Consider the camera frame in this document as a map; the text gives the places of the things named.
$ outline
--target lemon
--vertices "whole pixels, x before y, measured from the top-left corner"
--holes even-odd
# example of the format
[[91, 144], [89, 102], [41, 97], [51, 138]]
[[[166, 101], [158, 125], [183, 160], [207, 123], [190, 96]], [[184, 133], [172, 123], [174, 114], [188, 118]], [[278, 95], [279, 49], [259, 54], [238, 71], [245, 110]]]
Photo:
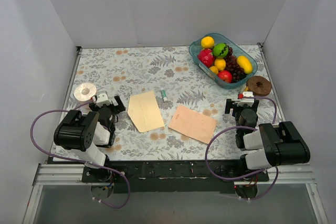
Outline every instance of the lemon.
[[215, 75], [218, 75], [218, 68], [216, 66], [212, 66], [209, 68]]
[[226, 62], [224, 59], [215, 59], [215, 66], [219, 71], [223, 71], [226, 67]]
[[201, 46], [205, 49], [212, 48], [214, 45], [215, 45], [215, 40], [210, 36], [204, 37], [201, 40]]

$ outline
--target paper sheet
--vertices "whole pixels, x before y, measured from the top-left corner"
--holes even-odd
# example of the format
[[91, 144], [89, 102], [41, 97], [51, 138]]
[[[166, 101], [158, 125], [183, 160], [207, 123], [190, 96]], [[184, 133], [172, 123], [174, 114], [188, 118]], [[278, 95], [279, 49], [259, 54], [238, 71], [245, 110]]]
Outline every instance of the paper sheet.
[[164, 127], [154, 91], [131, 95], [127, 113], [139, 132]]
[[214, 135], [216, 124], [216, 119], [178, 106], [168, 127], [208, 144]]

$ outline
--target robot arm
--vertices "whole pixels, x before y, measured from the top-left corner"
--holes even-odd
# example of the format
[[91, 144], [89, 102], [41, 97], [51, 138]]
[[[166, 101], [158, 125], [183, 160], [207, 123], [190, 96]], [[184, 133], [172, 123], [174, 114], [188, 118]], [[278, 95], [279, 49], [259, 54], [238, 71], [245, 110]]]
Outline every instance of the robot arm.
[[78, 110], [70, 110], [54, 133], [54, 142], [66, 150], [74, 152], [81, 160], [103, 166], [108, 159], [98, 147], [110, 148], [115, 138], [115, 117], [125, 107], [119, 96], [114, 97], [117, 105], [108, 98], [106, 92], [100, 92], [89, 104], [92, 112], [82, 115]]
[[243, 138], [245, 149], [258, 150], [245, 156], [250, 170], [304, 164], [310, 159], [309, 148], [292, 122], [260, 124], [259, 131], [244, 135]]
[[[252, 92], [243, 92], [244, 97], [253, 97]], [[225, 114], [235, 117], [237, 126], [256, 127], [259, 101], [253, 99], [226, 100]], [[256, 170], [278, 165], [307, 163], [309, 148], [292, 122], [260, 124], [259, 131], [238, 129], [236, 144], [241, 150], [257, 150], [241, 157], [246, 169]]]

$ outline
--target small tube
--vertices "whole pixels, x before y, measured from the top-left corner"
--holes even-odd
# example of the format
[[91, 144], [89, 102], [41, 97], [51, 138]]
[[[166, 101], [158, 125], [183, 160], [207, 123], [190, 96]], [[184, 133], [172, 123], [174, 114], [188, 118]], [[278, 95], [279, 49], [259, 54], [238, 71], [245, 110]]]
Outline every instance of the small tube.
[[164, 89], [161, 89], [161, 95], [162, 95], [163, 101], [166, 102], [167, 96], [166, 96], [166, 91]]

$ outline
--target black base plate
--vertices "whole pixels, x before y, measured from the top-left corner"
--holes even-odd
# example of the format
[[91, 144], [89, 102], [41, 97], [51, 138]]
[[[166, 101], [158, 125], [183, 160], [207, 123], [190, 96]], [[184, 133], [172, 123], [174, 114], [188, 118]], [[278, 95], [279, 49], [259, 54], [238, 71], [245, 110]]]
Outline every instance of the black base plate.
[[[132, 192], [145, 191], [219, 191], [235, 193], [233, 182], [224, 182], [214, 177], [205, 161], [109, 161], [106, 166], [125, 172]], [[245, 171], [241, 160], [227, 159], [209, 161], [210, 168], [223, 177], [237, 177]], [[87, 176], [90, 168], [83, 170], [82, 182], [99, 183], [94, 176]], [[268, 181], [268, 174], [258, 174], [258, 181]], [[127, 186], [121, 176], [114, 179], [114, 193], [127, 193]]]

